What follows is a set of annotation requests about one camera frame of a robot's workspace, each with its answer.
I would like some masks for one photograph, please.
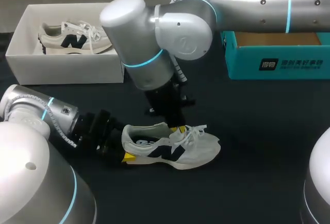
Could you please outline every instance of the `white shoelace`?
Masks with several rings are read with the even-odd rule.
[[[95,28],[95,26],[90,25],[87,22],[84,21],[80,21],[81,24],[79,24],[79,26],[86,30],[85,33],[88,34],[88,38],[89,38],[89,49],[91,50],[92,55],[94,54],[93,51],[93,46],[92,46],[92,39],[94,42],[99,41],[99,39],[101,39],[101,35],[100,35],[100,31],[98,29]]]
[[[180,141],[179,143],[182,144],[190,144],[190,143],[194,143],[194,145],[196,146],[196,140],[198,140],[199,136],[203,136],[205,135],[205,131],[204,129],[207,128],[207,125],[200,125],[200,126],[196,126],[196,127],[191,127],[186,125],[187,128],[187,136]]]

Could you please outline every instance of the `white shoe box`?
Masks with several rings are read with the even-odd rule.
[[[124,67],[114,49],[99,55],[44,55],[39,26],[63,21],[100,25],[107,3],[27,6],[9,44],[6,58],[21,85],[122,83]]]

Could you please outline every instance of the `sneaker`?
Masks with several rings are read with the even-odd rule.
[[[83,21],[62,22],[58,26],[43,23],[38,39],[44,54],[100,54],[112,47],[101,27]]]
[[[135,155],[128,164],[163,162],[179,170],[192,169],[212,161],[220,152],[219,139],[204,132],[206,125],[190,127],[181,133],[172,132],[166,123],[137,127],[127,125],[122,134],[122,145]]]

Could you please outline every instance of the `n logo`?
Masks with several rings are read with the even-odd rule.
[[[76,48],[76,49],[81,49],[84,45],[84,43],[87,41],[87,37],[85,37],[84,35],[82,35],[79,39],[79,41],[77,41],[77,35],[67,35],[67,37],[63,40],[61,46],[62,47],[69,47],[69,45],[71,44],[72,47]]]
[[[172,153],[172,147],[170,146],[159,146],[148,157],[167,159],[168,161],[177,161],[181,155],[185,152],[185,149],[181,146],[178,146]]]

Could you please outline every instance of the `teal shoe box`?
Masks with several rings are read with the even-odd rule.
[[[231,79],[330,79],[330,33],[221,32]]]

